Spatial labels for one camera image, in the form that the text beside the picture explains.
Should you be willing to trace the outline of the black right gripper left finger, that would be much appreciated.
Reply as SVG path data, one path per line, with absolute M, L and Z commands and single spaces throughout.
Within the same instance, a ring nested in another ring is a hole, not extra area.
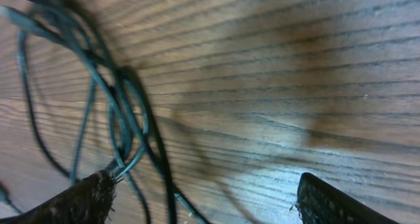
M 116 180 L 100 170 L 5 224 L 104 224 L 115 198 Z

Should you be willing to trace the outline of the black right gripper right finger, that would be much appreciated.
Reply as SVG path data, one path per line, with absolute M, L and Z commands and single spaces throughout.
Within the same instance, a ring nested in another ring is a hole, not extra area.
M 297 210 L 303 224 L 398 224 L 308 172 L 299 181 Z

